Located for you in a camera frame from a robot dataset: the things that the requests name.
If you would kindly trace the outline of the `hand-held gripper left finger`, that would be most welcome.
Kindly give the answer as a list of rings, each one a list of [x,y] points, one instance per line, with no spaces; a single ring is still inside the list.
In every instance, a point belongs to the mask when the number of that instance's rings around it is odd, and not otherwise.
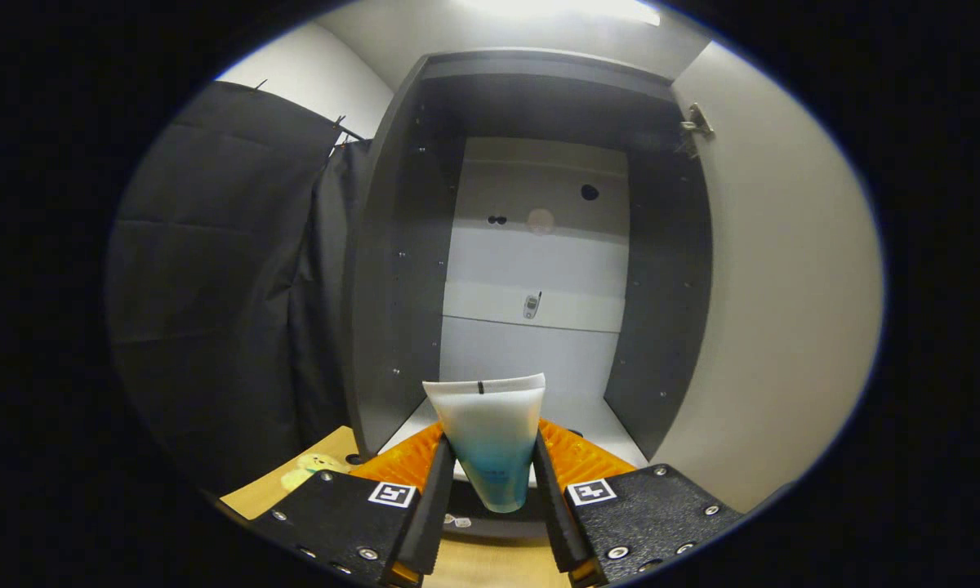
[[[314,470],[250,531],[363,587],[420,587],[434,572],[454,453],[439,423],[348,473]]]

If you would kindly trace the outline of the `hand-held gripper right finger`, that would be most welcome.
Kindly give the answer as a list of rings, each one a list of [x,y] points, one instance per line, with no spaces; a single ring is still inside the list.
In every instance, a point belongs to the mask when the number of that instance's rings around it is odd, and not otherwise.
[[[532,471],[547,538],[572,587],[613,587],[687,557],[743,518],[672,465],[637,468],[539,421]]]

